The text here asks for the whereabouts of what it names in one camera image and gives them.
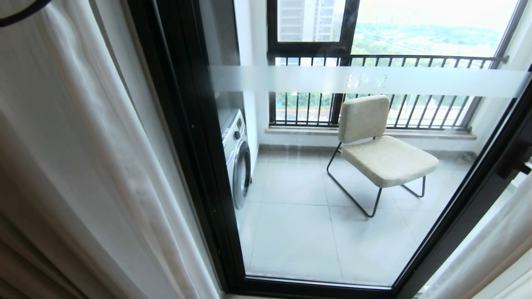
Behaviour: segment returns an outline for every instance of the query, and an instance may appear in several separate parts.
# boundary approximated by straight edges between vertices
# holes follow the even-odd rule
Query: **chair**
[[[423,197],[425,195],[426,175],[433,172],[438,166],[438,159],[431,154],[394,137],[383,136],[386,130],[389,105],[390,100],[384,95],[346,100],[342,104],[342,117],[338,130],[340,143],[327,165],[329,176],[369,218],[375,216],[383,188],[401,185],[417,198]],[[340,150],[342,143],[352,143],[370,137],[373,137],[373,140],[344,145]],[[340,152],[345,160],[379,187],[372,214],[368,214],[329,172],[329,167],[337,152]],[[421,194],[415,193],[404,185],[421,177],[423,177]]]

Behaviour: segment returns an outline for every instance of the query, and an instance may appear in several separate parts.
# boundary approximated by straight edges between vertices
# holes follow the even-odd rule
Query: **black metal railing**
[[[440,55],[337,55],[335,57],[270,57],[270,65],[360,67],[490,68],[507,57]],[[270,125],[338,127],[342,102],[370,94],[270,93]],[[468,130],[479,97],[391,94],[390,129]]]

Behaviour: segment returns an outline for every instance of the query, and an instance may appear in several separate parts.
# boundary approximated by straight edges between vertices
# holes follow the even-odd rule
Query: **frosted glass strip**
[[[219,92],[433,94],[517,97],[529,72],[397,67],[210,67]]]

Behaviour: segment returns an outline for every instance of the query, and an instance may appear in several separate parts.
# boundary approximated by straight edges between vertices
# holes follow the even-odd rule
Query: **window sill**
[[[336,136],[338,135],[338,128],[270,127],[264,132],[266,134]],[[459,131],[387,129],[384,135],[395,138],[477,140],[477,136]]]

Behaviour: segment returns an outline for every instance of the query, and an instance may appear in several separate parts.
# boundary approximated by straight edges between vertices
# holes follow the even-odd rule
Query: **balcony floor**
[[[260,150],[239,224],[248,275],[390,286],[472,164],[438,157],[424,198],[385,188],[368,219],[327,175],[331,155]],[[378,187],[339,155],[330,171],[371,212]]]

